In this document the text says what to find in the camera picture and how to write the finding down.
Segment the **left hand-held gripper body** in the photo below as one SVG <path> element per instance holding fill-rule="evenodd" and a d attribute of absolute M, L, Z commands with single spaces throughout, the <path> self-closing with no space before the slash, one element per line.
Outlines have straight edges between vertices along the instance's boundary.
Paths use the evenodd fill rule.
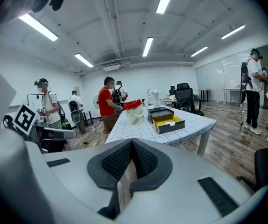
<path fill-rule="evenodd" d="M 17 132 L 25 141 L 35 143 L 42 153 L 51 152 L 52 139 L 48 137 L 47 128 L 50 126 L 47 124 L 47 119 L 27 104 L 21 104 L 14 117 L 6 114 L 3 118 L 3 127 Z"/>

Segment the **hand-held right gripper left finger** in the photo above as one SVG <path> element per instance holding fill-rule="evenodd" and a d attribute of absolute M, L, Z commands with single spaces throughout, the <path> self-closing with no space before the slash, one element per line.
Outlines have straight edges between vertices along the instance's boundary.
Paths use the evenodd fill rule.
<path fill-rule="evenodd" d="M 54 224 L 132 224 L 126 214 L 111 220 L 98 211 L 110 203 L 112 192 L 100 189 L 87 172 L 88 161 L 120 144 L 117 140 L 81 150 L 42 154 L 26 142 L 30 165 L 51 209 Z"/>

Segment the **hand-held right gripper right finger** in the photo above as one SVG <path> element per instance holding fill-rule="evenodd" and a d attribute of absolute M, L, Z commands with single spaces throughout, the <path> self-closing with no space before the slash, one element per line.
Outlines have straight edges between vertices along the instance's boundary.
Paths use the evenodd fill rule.
<path fill-rule="evenodd" d="M 155 190 L 135 192 L 115 219 L 119 224 L 239 224 L 258 207 L 268 185 L 251 195 L 236 179 L 198 154 L 147 140 L 146 144 L 168 155 L 173 169 Z M 223 216 L 199 183 L 212 178 L 237 204 Z"/>

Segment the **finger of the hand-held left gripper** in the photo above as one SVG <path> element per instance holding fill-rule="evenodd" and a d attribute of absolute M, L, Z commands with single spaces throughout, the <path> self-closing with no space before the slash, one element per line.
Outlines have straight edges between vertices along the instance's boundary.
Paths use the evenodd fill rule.
<path fill-rule="evenodd" d="M 54 140 L 68 140 L 77 136 L 77 132 L 75 130 L 51 128 L 51 132 L 53 133 Z"/>
<path fill-rule="evenodd" d="M 53 139 L 43 139 L 41 146 L 48 153 L 61 152 L 66 144 L 66 140 L 53 140 Z"/>

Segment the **yellow transparent drawer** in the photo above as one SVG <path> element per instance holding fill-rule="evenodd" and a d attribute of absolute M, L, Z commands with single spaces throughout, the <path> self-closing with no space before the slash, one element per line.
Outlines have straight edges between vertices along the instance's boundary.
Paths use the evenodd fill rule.
<path fill-rule="evenodd" d="M 152 121 L 159 134 L 183 129 L 186 126 L 186 121 L 174 114 L 154 117 Z"/>

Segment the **black plastic tray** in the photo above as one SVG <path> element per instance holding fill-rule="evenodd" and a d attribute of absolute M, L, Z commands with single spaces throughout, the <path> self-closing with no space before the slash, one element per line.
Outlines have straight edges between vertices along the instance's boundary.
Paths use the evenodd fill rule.
<path fill-rule="evenodd" d="M 159 108 L 152 108 L 148 110 L 148 119 L 153 124 L 153 119 L 156 117 L 161 117 L 165 115 L 174 114 L 174 111 L 169 109 L 168 107 L 159 107 Z"/>

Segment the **white grid tablecloth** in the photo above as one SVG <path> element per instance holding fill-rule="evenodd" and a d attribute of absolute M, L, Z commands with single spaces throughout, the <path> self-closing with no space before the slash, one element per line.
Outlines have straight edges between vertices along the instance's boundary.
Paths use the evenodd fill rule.
<path fill-rule="evenodd" d="M 144 111 L 144 123 L 133 126 L 126 124 L 126 112 L 123 111 L 109 134 L 106 143 L 126 138 L 142 138 L 176 147 L 200 137 L 197 154 L 203 156 L 208 143 L 210 131 L 214 128 L 216 120 L 174 108 L 171 108 L 171 110 L 174 111 L 174 114 L 177 117 L 186 122 L 185 128 L 165 134 L 159 134 L 155 129 L 155 126 L 148 119 L 148 112 L 146 110 Z"/>

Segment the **orange-lined cream fabric bag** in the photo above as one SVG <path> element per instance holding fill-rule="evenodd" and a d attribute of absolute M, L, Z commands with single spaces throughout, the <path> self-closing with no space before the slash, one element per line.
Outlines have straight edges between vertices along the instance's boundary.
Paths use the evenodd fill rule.
<path fill-rule="evenodd" d="M 143 103 L 140 99 L 124 104 L 127 125 L 140 125 L 144 123 Z"/>

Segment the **white air conditioner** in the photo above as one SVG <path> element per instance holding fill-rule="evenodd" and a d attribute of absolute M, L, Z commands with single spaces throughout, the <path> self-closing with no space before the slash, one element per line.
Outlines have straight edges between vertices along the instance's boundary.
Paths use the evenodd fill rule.
<path fill-rule="evenodd" d="M 120 64 L 118 63 L 102 64 L 102 68 L 104 71 L 109 72 L 113 70 L 118 70 L 120 68 Z"/>

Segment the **white vase with flowers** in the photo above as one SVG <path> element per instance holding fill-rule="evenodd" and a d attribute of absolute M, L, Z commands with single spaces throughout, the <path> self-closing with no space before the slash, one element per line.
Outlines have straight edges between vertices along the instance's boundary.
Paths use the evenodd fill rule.
<path fill-rule="evenodd" d="M 154 108 L 159 108 L 160 107 L 160 100 L 159 100 L 159 94 L 160 94 L 160 90 L 150 90 L 149 94 L 152 97 L 152 102 L 153 102 L 153 106 Z"/>

